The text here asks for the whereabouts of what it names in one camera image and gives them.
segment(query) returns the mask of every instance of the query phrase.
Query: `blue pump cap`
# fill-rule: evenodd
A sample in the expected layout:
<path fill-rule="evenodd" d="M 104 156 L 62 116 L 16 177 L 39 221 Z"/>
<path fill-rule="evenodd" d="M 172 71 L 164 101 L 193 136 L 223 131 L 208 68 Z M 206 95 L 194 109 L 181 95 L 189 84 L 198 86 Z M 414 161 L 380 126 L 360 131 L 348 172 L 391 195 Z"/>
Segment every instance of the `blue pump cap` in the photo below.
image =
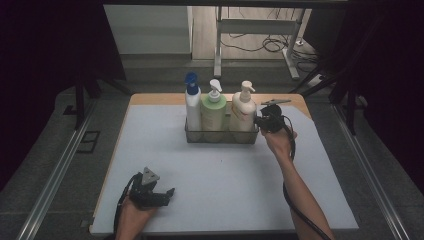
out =
<path fill-rule="evenodd" d="M 187 93 L 189 95 L 196 95 L 199 92 L 199 86 L 197 86 L 197 74 L 195 72 L 187 73 L 185 84 L 187 85 Z"/>

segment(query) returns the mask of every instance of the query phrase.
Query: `metal rail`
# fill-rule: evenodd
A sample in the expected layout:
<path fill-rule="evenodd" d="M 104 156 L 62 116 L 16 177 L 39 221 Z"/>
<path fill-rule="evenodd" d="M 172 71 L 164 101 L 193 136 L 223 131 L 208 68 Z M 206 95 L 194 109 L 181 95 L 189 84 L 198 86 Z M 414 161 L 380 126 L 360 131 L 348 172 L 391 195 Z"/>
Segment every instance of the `metal rail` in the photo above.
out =
<path fill-rule="evenodd" d="M 408 233 L 406 232 L 403 226 L 402 220 L 396 212 L 393 203 L 390 201 L 389 197 L 381 186 L 381 183 L 378 180 L 378 177 L 375 174 L 370 162 L 368 161 L 367 156 L 362 150 L 358 139 L 356 138 L 356 136 L 351 134 L 348 127 L 346 126 L 343 111 L 340 109 L 340 106 L 332 105 L 332 107 L 339 119 L 340 127 L 342 128 L 343 133 L 355 154 L 359 167 L 361 168 L 362 173 L 364 174 L 364 177 L 368 182 L 368 185 L 374 195 L 374 198 L 380 206 L 380 209 L 384 217 L 386 218 L 387 224 L 392 230 L 393 236 L 397 240 L 409 240 Z"/>
<path fill-rule="evenodd" d="M 19 232 L 19 235 L 16 239 L 34 239 L 37 234 L 38 229 L 43 222 L 44 217 L 46 216 L 47 210 L 50 207 L 50 204 L 53 201 L 54 196 L 62 182 L 63 177 L 66 174 L 66 171 L 69 167 L 69 164 L 74 157 L 75 151 L 77 150 L 78 144 L 80 143 L 84 132 L 87 129 L 87 126 L 93 115 L 97 100 L 93 99 L 88 103 L 87 115 L 84 121 L 82 122 L 80 128 L 75 130 L 72 134 L 71 139 L 68 142 L 64 152 L 62 153 L 58 163 L 53 169 L 47 183 L 44 185 L 44 188 L 41 194 L 38 196 L 37 201 L 35 202 L 31 212 L 28 215 L 24 225 Z"/>

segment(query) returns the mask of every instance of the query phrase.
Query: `metal frame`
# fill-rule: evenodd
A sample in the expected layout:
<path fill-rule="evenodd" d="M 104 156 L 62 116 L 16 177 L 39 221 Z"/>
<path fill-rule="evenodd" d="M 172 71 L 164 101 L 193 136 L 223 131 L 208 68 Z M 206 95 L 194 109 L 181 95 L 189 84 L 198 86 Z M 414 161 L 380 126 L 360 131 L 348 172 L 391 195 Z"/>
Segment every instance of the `metal frame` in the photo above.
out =
<path fill-rule="evenodd" d="M 345 124 L 345 116 L 343 114 L 342 109 L 339 105 L 332 105 L 332 107 L 338 117 L 340 127 L 343 130 L 343 134 L 345 135 L 349 146 L 353 150 L 355 158 L 358 161 L 359 167 L 362 170 L 362 173 L 364 174 L 364 178 L 367 181 L 371 192 L 373 193 L 375 200 L 377 201 L 377 204 L 380 206 L 381 212 L 386 218 L 390 230 L 392 230 L 393 236 L 397 240 L 409 240 L 408 233 L 406 232 L 406 229 L 403 226 L 399 214 L 397 213 L 396 209 L 393 206 L 393 203 L 390 201 L 389 197 L 384 191 L 383 186 L 378 180 L 378 177 L 375 174 L 370 164 L 370 161 L 362 150 L 358 139 L 350 132 L 348 126 Z"/>
<path fill-rule="evenodd" d="M 350 6 L 375 6 L 377 2 L 377 0 L 359 2 L 348 0 L 103 0 L 102 4 L 345 9 Z"/>
<path fill-rule="evenodd" d="M 289 46 L 283 49 L 284 60 L 289 68 L 293 80 L 299 79 L 299 73 L 293 63 L 291 55 L 293 47 L 302 25 L 302 19 L 305 15 L 305 9 L 301 10 L 300 15 L 295 21 L 292 20 L 258 20 L 258 19 L 222 19 L 222 6 L 218 7 L 218 16 L 216 19 L 216 47 L 213 75 L 214 78 L 221 78 L 221 34 L 271 34 L 271 35 L 291 35 Z"/>
<path fill-rule="evenodd" d="M 32 207 L 24 225 L 22 226 L 19 235 L 16 239 L 34 239 L 38 229 L 46 216 L 47 210 L 59 189 L 60 183 L 68 170 L 69 164 L 74 157 L 87 126 L 90 123 L 91 116 L 93 115 L 97 100 L 91 100 L 87 107 L 87 114 L 81 126 L 74 130 L 71 139 L 68 142 L 65 150 L 62 153 L 58 163 L 53 169 L 47 183 L 44 185 L 41 194 L 38 196 L 37 201 Z"/>

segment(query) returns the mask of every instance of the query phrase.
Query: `white board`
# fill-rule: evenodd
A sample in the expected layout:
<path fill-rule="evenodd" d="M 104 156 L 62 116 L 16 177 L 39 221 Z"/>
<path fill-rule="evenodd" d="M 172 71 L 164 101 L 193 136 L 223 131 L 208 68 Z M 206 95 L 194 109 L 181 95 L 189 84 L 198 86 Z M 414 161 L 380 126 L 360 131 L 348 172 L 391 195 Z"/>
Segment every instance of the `white board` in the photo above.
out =
<path fill-rule="evenodd" d="M 298 133 L 295 165 L 332 229 L 358 225 L 334 174 L 315 124 L 282 106 Z M 99 198 L 91 233 L 113 232 L 118 199 L 131 178 L 149 167 L 161 178 L 154 189 L 175 187 L 145 233 L 187 234 L 293 231 L 283 178 L 265 139 L 254 145 L 187 143 L 185 106 L 130 106 Z"/>

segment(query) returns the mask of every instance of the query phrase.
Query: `white bottle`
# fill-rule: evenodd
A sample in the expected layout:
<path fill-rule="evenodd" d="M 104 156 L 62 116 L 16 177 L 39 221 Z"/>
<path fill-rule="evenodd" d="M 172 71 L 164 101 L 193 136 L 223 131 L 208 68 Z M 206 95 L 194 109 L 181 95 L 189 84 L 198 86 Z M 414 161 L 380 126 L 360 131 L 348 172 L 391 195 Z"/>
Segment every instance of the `white bottle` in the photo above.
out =
<path fill-rule="evenodd" d="M 197 75 L 194 72 L 189 72 L 185 78 L 185 84 L 187 85 L 185 91 L 185 102 L 187 111 L 187 128 L 189 133 L 187 137 L 191 141 L 198 141 L 202 135 L 201 133 L 195 133 L 190 131 L 201 131 L 201 118 L 200 118 L 200 88 L 197 85 Z"/>
<path fill-rule="evenodd" d="M 218 80 L 210 81 L 212 91 L 208 95 L 202 97 L 202 105 L 200 107 L 203 131 L 219 131 L 216 133 L 204 133 L 208 142 L 219 142 L 223 135 L 224 119 L 227 106 L 227 99 L 219 92 L 222 91 Z"/>
<path fill-rule="evenodd" d="M 243 81 L 241 92 L 233 95 L 230 117 L 230 131 L 250 132 L 254 130 L 254 118 L 256 116 L 256 104 L 250 97 L 250 91 L 254 92 L 250 81 Z"/>

